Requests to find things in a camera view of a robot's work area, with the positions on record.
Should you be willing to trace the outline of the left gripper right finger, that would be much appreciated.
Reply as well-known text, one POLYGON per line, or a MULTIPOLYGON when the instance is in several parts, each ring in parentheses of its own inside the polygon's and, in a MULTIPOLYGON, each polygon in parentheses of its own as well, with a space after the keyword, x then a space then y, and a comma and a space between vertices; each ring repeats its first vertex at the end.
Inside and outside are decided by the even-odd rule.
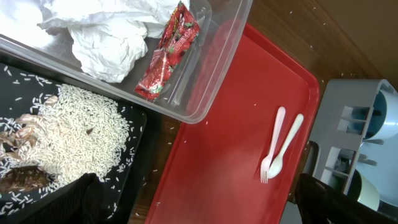
POLYGON ((303 224, 395 224, 305 173, 298 178, 295 200, 303 224))

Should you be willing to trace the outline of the white plastic spoon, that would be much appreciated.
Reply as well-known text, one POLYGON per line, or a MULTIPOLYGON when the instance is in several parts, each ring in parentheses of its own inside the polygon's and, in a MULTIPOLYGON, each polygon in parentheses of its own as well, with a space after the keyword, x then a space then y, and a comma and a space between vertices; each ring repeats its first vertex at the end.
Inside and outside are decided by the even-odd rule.
POLYGON ((298 114, 295 118, 295 121, 293 122, 290 131, 282 145, 281 150, 279 151, 278 155, 275 157, 275 159, 272 161, 272 164, 269 169, 268 173, 268 178, 273 179, 276 177, 282 170, 283 168, 283 157, 284 154, 289 147, 290 143, 292 142, 293 138, 297 134, 298 130, 300 129, 302 123, 303 123, 304 116, 303 114, 298 114))

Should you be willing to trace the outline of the white plastic fork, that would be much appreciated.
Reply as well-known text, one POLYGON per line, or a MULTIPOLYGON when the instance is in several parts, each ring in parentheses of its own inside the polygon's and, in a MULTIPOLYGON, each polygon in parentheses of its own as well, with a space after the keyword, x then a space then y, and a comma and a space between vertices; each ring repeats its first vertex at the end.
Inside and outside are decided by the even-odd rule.
POLYGON ((285 117, 285 108, 283 106, 281 106, 278 108, 277 114, 275 117, 268 155, 265 158, 263 158, 263 160, 261 162, 260 175, 261 175, 261 183, 262 184, 268 183, 268 172, 269 172, 269 169, 271 166, 272 158, 274 156, 274 151, 275 151, 275 148, 277 145, 277 140, 279 138, 279 134, 280 134, 280 130, 281 130, 281 127, 282 127, 282 124, 284 121, 284 117, 285 117))

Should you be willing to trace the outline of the light blue plate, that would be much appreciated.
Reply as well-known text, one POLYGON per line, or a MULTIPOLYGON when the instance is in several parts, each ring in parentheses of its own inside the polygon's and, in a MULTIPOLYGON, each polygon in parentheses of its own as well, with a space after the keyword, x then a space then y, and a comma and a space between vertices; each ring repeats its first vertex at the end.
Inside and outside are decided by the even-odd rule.
POLYGON ((377 188, 383 202, 397 206, 397 135, 383 145, 364 142, 360 153, 377 165, 358 163, 356 169, 377 188))

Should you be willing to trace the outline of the white napkin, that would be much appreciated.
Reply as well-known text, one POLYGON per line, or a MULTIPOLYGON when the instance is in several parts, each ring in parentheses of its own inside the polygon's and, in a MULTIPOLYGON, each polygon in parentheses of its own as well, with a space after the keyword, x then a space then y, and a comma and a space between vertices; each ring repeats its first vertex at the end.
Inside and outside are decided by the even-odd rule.
POLYGON ((66 28, 83 72, 120 83, 161 37, 180 0, 44 0, 41 29, 66 28))

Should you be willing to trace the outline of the red snack wrapper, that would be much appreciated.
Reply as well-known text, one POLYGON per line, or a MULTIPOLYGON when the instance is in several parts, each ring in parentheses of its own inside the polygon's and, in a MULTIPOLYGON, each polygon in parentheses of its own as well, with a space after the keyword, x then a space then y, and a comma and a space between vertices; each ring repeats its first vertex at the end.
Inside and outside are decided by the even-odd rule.
POLYGON ((146 100, 155 100, 198 37, 200 26, 184 3, 179 2, 165 25, 150 65, 134 91, 146 100))

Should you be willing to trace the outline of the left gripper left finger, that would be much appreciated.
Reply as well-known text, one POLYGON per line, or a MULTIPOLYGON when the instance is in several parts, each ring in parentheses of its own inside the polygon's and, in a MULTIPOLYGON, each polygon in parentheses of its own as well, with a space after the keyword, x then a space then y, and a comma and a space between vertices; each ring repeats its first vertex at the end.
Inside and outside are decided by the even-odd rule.
POLYGON ((95 174, 78 180, 24 208, 1 218, 7 223, 99 223, 103 219, 103 183, 95 174))

